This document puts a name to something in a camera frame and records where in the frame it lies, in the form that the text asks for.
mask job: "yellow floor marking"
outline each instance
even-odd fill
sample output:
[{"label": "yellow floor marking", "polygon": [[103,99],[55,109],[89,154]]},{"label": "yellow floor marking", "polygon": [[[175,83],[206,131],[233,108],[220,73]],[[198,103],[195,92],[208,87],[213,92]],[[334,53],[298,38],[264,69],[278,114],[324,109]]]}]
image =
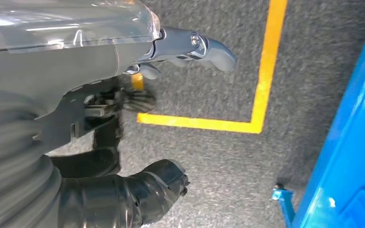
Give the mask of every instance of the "yellow floor marking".
[{"label": "yellow floor marking", "polygon": [[[208,130],[241,133],[261,133],[268,107],[270,89],[278,55],[280,34],[285,18],[287,0],[270,0],[264,45],[259,67],[258,85],[255,91],[251,122],[234,122],[225,120],[189,118],[181,116],[138,113],[137,121],[143,124],[166,125],[175,127],[201,128]],[[132,78],[136,89],[143,89],[143,77]]]}]

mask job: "gray fabric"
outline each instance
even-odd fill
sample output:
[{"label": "gray fabric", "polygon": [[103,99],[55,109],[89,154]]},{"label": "gray fabric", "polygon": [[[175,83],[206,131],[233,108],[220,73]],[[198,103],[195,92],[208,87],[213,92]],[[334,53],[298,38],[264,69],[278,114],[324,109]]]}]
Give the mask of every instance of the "gray fabric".
[{"label": "gray fabric", "polygon": [[[157,65],[163,76],[148,81],[158,97],[153,112],[249,121],[268,1],[144,3],[164,25],[196,29],[239,59],[228,74],[199,64]],[[364,40],[365,1],[289,0],[261,135],[138,124],[124,112],[122,175],[172,158],[190,176],[188,194],[153,227],[284,227],[279,205],[269,200],[272,187],[283,180],[298,205]]]}]

